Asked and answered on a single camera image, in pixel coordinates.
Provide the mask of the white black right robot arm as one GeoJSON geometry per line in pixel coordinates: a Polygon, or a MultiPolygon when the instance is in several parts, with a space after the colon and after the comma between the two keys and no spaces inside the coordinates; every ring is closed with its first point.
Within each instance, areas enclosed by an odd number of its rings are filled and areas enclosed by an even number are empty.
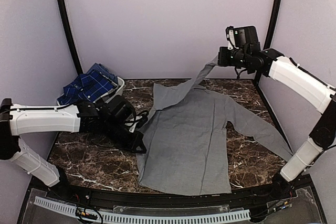
{"type": "Polygon", "coordinates": [[[279,180],[268,187],[269,197],[278,200],[287,193],[287,183],[295,180],[324,152],[335,147],[335,87],[314,77],[292,58],[272,48],[249,51],[220,47],[218,65],[243,68],[248,73],[258,72],[278,81],[303,97],[321,114],[308,139],[280,170],[279,180]]]}

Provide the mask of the grey long sleeve shirt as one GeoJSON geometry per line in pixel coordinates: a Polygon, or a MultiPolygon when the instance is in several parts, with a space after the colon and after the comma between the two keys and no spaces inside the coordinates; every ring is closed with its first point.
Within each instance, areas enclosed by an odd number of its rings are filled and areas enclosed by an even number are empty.
{"type": "Polygon", "coordinates": [[[201,86],[217,65],[177,86],[153,87],[153,107],[141,127],[145,154],[137,155],[138,183],[167,194],[229,194],[227,123],[288,161],[292,151],[271,124],[231,97],[201,86]]]}

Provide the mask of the white laundry basket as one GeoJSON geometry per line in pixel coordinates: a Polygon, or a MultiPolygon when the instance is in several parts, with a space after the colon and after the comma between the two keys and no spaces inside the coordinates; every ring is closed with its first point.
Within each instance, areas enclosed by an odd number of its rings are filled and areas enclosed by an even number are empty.
{"type": "MultiPolygon", "coordinates": [[[[121,78],[121,77],[118,77],[118,84],[116,84],[116,83],[113,83],[113,84],[115,84],[117,87],[115,88],[115,89],[118,89],[117,90],[117,92],[116,92],[116,94],[113,96],[113,97],[115,97],[116,95],[122,95],[122,93],[123,93],[123,88],[124,88],[124,86],[125,86],[125,81],[121,78]]],[[[93,103],[97,103],[97,102],[99,102],[99,101],[103,101],[102,99],[100,99],[100,98],[98,98],[97,100],[95,100],[95,102],[93,102],[93,103]]]]}

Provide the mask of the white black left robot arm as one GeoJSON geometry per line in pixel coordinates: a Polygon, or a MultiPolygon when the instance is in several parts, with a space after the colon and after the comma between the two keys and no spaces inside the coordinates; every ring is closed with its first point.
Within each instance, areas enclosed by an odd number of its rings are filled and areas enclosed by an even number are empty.
{"type": "Polygon", "coordinates": [[[137,114],[124,97],[109,102],[77,101],[61,106],[23,106],[10,98],[1,103],[1,159],[9,160],[42,181],[63,201],[74,197],[74,189],[62,168],[50,164],[20,138],[38,132],[91,132],[105,135],[121,150],[146,153],[139,131],[148,112],[137,114]]]}

